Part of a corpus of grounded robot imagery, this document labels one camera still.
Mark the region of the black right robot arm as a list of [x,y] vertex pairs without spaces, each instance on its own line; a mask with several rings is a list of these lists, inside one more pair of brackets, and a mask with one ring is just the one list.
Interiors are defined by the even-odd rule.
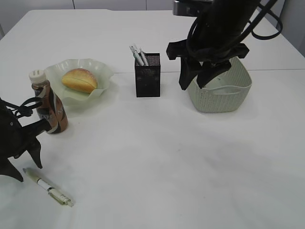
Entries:
[[168,44],[170,60],[180,58],[179,85],[186,90],[193,79],[200,88],[230,70],[230,59],[244,58],[249,49],[242,40],[258,0],[213,0],[201,5],[185,40]]

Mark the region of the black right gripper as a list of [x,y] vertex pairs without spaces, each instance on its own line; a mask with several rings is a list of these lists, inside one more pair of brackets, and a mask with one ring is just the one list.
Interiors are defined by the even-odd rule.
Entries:
[[249,53],[248,47],[240,43],[235,47],[221,53],[216,53],[213,48],[205,48],[197,51],[187,49],[187,40],[170,42],[166,54],[170,60],[180,57],[181,71],[179,85],[186,90],[195,76],[197,84],[202,89],[215,77],[228,71],[232,65],[228,61],[233,57],[243,59]]

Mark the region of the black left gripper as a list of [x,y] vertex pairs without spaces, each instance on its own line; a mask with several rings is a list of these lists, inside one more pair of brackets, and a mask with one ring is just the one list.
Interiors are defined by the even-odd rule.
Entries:
[[20,182],[24,179],[21,173],[9,161],[10,157],[19,158],[28,151],[39,169],[41,164],[41,144],[37,136],[44,131],[50,131],[51,126],[46,119],[22,126],[19,119],[30,117],[33,110],[42,105],[38,97],[33,97],[20,106],[1,99],[0,101],[0,174],[14,178]]

